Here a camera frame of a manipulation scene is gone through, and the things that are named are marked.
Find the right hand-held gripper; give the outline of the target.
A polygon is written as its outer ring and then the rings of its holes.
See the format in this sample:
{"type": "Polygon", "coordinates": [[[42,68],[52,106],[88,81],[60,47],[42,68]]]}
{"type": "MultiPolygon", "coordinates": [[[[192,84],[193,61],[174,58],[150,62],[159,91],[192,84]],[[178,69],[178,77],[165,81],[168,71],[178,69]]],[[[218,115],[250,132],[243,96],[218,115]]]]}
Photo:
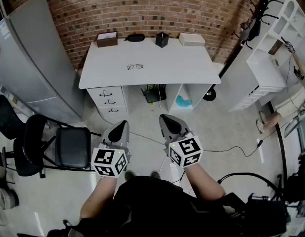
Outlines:
{"type": "Polygon", "coordinates": [[[168,156],[175,164],[186,168],[200,161],[203,147],[198,136],[190,131],[185,121],[176,116],[161,114],[159,124],[165,140],[173,141],[167,145],[167,149],[168,156]]]}

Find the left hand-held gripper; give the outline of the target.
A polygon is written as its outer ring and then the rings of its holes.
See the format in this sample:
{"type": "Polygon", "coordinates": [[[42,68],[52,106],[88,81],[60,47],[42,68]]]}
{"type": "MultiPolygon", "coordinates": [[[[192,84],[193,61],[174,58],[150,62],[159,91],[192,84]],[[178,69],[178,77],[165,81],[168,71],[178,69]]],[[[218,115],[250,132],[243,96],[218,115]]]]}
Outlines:
{"type": "Polygon", "coordinates": [[[131,154],[128,149],[130,126],[123,120],[105,130],[102,142],[93,149],[91,166],[101,177],[118,178],[126,169],[131,154]]]}

